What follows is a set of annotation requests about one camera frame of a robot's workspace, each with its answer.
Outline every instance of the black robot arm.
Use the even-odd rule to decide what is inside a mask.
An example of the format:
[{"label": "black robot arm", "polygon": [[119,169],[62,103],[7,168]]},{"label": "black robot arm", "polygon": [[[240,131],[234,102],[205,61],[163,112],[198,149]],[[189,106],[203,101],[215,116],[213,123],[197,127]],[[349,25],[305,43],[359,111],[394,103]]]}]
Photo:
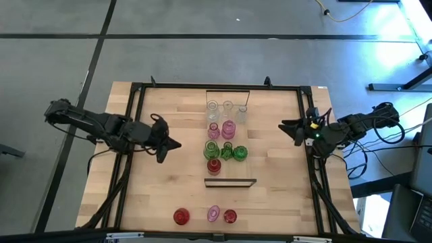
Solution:
[{"label": "black robot arm", "polygon": [[139,145],[149,154],[156,155],[158,163],[163,162],[168,151],[181,147],[179,142],[169,137],[167,122],[157,114],[151,114],[155,123],[150,127],[124,115],[96,114],[79,109],[68,100],[60,99],[51,102],[45,117],[46,122],[53,126],[70,124],[80,128],[89,133],[87,139],[94,144],[97,140],[103,140],[111,150],[118,153],[131,153],[134,151],[132,145]]},{"label": "black robot arm", "polygon": [[316,107],[306,111],[306,117],[296,120],[283,120],[279,128],[294,139],[294,145],[300,146],[303,140],[311,140],[314,148],[314,156],[327,158],[336,149],[336,146],[348,146],[366,136],[366,132],[377,128],[399,126],[404,137],[404,130],[399,124],[399,113],[394,109],[392,103],[381,103],[373,107],[369,114],[357,113],[347,115],[329,123],[331,109],[322,115],[318,115]]}]

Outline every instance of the laptop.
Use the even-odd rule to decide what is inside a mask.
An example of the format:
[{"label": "laptop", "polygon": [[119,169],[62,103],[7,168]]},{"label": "laptop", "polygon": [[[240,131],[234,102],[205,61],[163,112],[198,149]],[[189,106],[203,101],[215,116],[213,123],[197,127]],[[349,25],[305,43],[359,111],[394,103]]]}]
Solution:
[{"label": "laptop", "polygon": [[432,238],[432,198],[423,196],[412,222],[410,233],[418,242],[431,242]]},{"label": "laptop", "polygon": [[[426,108],[425,120],[432,117],[432,104]],[[419,145],[432,144],[432,122],[422,127]],[[418,242],[432,242],[432,148],[421,148],[418,152],[411,188],[423,193],[410,233]]]}]

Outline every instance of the metal stand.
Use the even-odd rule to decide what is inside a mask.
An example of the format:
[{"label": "metal stand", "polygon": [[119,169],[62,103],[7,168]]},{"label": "metal stand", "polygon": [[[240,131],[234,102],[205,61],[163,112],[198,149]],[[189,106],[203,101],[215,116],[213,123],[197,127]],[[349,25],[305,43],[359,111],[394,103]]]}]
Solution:
[{"label": "metal stand", "polygon": [[432,67],[406,84],[369,84],[370,91],[432,92],[432,84],[422,84],[432,78]]},{"label": "metal stand", "polygon": [[24,156],[25,152],[22,152],[22,151],[14,149],[14,148],[11,148],[9,146],[0,144],[0,154],[12,155],[15,157],[22,158]]}]

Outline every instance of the table leg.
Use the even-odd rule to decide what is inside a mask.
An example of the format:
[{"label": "table leg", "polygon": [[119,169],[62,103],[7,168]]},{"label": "table leg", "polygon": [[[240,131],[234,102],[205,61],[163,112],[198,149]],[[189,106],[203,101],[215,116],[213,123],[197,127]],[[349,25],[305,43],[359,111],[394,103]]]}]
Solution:
[{"label": "table leg", "polygon": [[13,155],[15,157],[19,157],[22,158],[25,154],[25,152],[16,150],[14,148],[11,148],[9,146],[0,144],[0,153],[4,154],[4,155]]}]

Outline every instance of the wire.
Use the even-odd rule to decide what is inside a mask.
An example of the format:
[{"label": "wire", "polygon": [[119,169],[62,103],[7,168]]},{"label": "wire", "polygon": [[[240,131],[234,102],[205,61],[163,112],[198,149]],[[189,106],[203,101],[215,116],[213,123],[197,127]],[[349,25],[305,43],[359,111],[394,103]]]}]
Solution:
[{"label": "wire", "polygon": [[423,102],[423,103],[420,103],[420,104],[418,104],[418,105],[416,105],[416,106],[414,106],[413,108],[411,108],[411,109],[409,109],[409,110],[407,110],[407,111],[405,111],[405,112],[403,112],[403,114],[401,114],[399,117],[401,117],[401,116],[403,116],[403,115],[405,115],[405,114],[407,114],[408,112],[410,112],[410,111],[412,111],[413,109],[416,109],[417,107],[419,107],[419,106],[421,106],[421,105],[423,105],[424,103],[426,103],[427,101],[430,101],[432,98],[429,98],[429,99],[427,99],[425,102]]},{"label": "wire", "polygon": [[[365,150],[363,149],[363,144],[361,144],[361,142],[357,141],[357,145],[360,147],[360,149],[361,149],[362,152],[363,152],[363,155],[364,155],[364,163],[362,163],[362,164],[360,164],[360,165],[357,165],[357,166],[355,166],[355,167],[350,168],[350,169],[347,170],[347,171],[351,171],[350,173],[348,173],[348,179],[349,179],[349,180],[355,180],[355,179],[358,179],[358,178],[362,177],[362,176],[366,173],[366,170],[367,170],[367,163],[368,163],[368,161],[369,161],[369,158],[367,157],[367,154],[365,153]],[[350,177],[351,174],[352,174],[356,169],[358,169],[358,168],[360,168],[360,167],[362,167],[362,166],[363,166],[363,169],[362,169],[362,171],[360,172],[359,175],[354,176],[354,177]]]},{"label": "wire", "polygon": [[372,2],[373,2],[373,0],[370,0],[362,9],[360,9],[360,11],[358,11],[356,14],[354,14],[353,16],[351,16],[351,17],[349,17],[349,18],[346,18],[345,20],[337,20],[337,19],[335,19],[335,18],[333,18],[333,16],[330,14],[330,10],[328,10],[324,5],[323,5],[323,3],[320,1],[320,0],[315,0],[320,6],[321,6],[321,9],[323,9],[324,10],[324,14],[325,15],[328,15],[330,18],[331,18],[331,20],[333,20],[334,22],[338,22],[338,23],[341,23],[341,22],[345,22],[345,21],[348,21],[348,20],[351,20],[352,18],[354,18],[354,17],[356,17],[358,14],[360,14],[363,10],[365,10],[366,9],[366,7],[367,6],[369,6],[369,4],[371,4]]},{"label": "wire", "polygon": [[402,125],[400,125],[399,122],[397,122],[396,120],[393,120],[393,119],[390,119],[390,120],[393,121],[393,122],[395,122],[395,124],[397,125],[397,127],[399,127],[399,129],[400,129],[401,136],[400,136],[400,138],[397,141],[390,142],[390,141],[384,139],[383,137],[381,137],[381,135],[379,135],[379,132],[377,130],[377,123],[376,123],[377,120],[376,119],[374,119],[373,123],[372,123],[373,130],[375,131],[377,137],[381,141],[385,142],[386,144],[397,144],[397,143],[403,141],[403,139],[405,138],[405,130],[404,130],[404,127]]},{"label": "wire", "polygon": [[[416,109],[417,107],[419,107],[419,106],[425,104],[426,102],[430,101],[431,99],[432,99],[432,98],[429,98],[429,99],[427,99],[426,101],[424,101],[424,102],[422,102],[422,103],[420,103],[420,104],[414,106],[413,108],[411,108],[411,109],[409,109],[409,110],[403,112],[403,114],[401,114],[401,115],[399,116],[399,118],[402,117],[403,115],[407,114],[408,112],[412,111],[413,109]],[[411,128],[407,128],[407,129],[405,129],[405,133],[409,133],[409,132],[415,130],[416,128],[418,128],[418,127],[420,127],[420,126],[423,126],[423,125],[427,124],[427,123],[430,122],[430,121],[432,121],[432,117],[429,118],[429,119],[427,119],[426,121],[424,121],[424,122],[421,123],[421,124],[418,124],[418,125],[415,125],[415,126],[413,126],[413,127],[411,127]],[[384,139],[387,139],[387,138],[392,137],[392,136],[396,136],[396,135],[401,134],[401,133],[402,133],[402,132],[398,132],[397,134],[389,135],[389,136],[385,137]],[[366,143],[364,143],[364,145],[369,144],[369,143],[373,143],[373,142],[377,142],[377,141],[379,141],[379,140],[380,140],[380,138],[376,139],[375,141],[369,141],[369,142],[366,142]],[[377,143],[377,144],[373,144],[373,145],[371,145],[371,146],[375,146],[375,145],[378,145],[378,144],[381,144],[381,143],[382,143],[382,141],[379,142],[379,143]]]},{"label": "wire", "polygon": [[351,148],[351,151],[350,151],[350,153],[348,154],[348,155],[346,155],[346,156],[344,156],[344,159],[345,158],[348,158],[348,156],[350,156],[351,154],[352,154],[352,151],[354,150],[354,148],[356,147],[356,145],[357,145],[357,142],[359,142],[358,140],[356,141],[356,142],[354,142],[354,146]]},{"label": "wire", "polygon": [[108,151],[110,151],[110,150],[111,150],[111,149],[108,148],[106,151],[102,151],[102,152],[99,152],[99,153],[95,153],[94,155],[92,155],[92,156],[88,159],[88,163],[87,163],[87,176],[88,176],[88,174],[90,173],[90,166],[91,166],[91,163],[92,163],[93,158],[95,158],[95,157],[98,156],[98,155],[102,155],[103,153],[106,153],[106,152],[108,152]]},{"label": "wire", "polygon": [[73,136],[73,137],[75,137],[75,138],[79,138],[79,139],[83,139],[83,140],[90,141],[90,140],[87,139],[87,138],[83,138],[83,137],[81,137],[81,136],[78,136],[78,135],[72,134],[72,133],[70,133],[70,132],[68,132],[68,131],[66,131],[66,130],[61,129],[61,128],[58,128],[58,127],[54,126],[54,124],[49,124],[49,125],[53,126],[55,129],[60,130],[60,131],[66,133],[66,134],[68,134],[68,135],[70,135],[70,136]]},{"label": "wire", "polygon": [[406,149],[406,148],[432,148],[432,145],[420,145],[420,146],[411,145],[411,146],[397,146],[397,147],[389,147],[389,148],[378,148],[378,149],[366,151],[366,153],[377,152],[377,151],[382,151],[382,150],[387,150],[387,149]]},{"label": "wire", "polygon": [[[418,127],[423,126],[423,125],[429,123],[430,121],[432,121],[432,117],[429,118],[429,119],[427,119],[426,121],[424,121],[424,122],[421,123],[421,124],[418,124],[418,125],[415,125],[415,126],[413,126],[413,127],[411,127],[411,128],[407,128],[407,129],[405,129],[405,133],[407,134],[407,133],[409,133],[409,132],[412,132],[412,131],[416,130]],[[395,138],[398,137],[398,136],[397,136],[398,134],[401,134],[401,132],[398,132],[397,134],[392,134],[392,135],[386,136],[384,139],[387,139],[387,138],[389,138],[389,137],[391,137],[391,136],[396,136],[396,137],[394,137],[394,138],[390,138],[390,140],[391,140],[391,139],[395,139]],[[376,139],[375,141],[366,142],[366,143],[364,143],[364,145],[366,145],[366,144],[368,144],[368,143],[377,142],[377,141],[379,141],[379,140],[380,140],[380,139],[378,138],[378,139]],[[382,143],[382,141],[381,141],[381,142],[378,142],[378,143],[376,143],[376,144],[372,144],[372,145],[366,146],[365,148],[367,149],[367,148],[370,148],[370,147],[372,147],[372,146],[377,146],[378,144],[381,144],[381,143]]]},{"label": "wire", "polygon": [[372,152],[375,156],[376,156],[376,158],[378,159],[378,162],[381,164],[381,166],[388,172],[388,173],[390,173],[390,175],[392,175],[392,176],[394,176],[394,174],[389,170],[389,169],[387,169],[387,167],[383,164],[383,162],[379,159],[379,157],[378,157],[378,155],[377,155],[377,153],[375,152],[375,151],[370,151],[369,149],[368,149],[368,151],[367,152]]},{"label": "wire", "polygon": [[331,155],[333,155],[334,157],[337,157],[337,158],[341,159],[345,163],[345,169],[348,170],[348,164],[346,163],[346,160],[344,158],[342,158],[339,155],[335,155],[335,154],[331,154]]},{"label": "wire", "polygon": [[155,150],[154,147],[148,147],[148,148],[143,148],[143,149],[135,150],[134,152],[146,152],[149,155],[156,155],[156,151],[152,153],[152,152],[149,151],[149,149]]}]

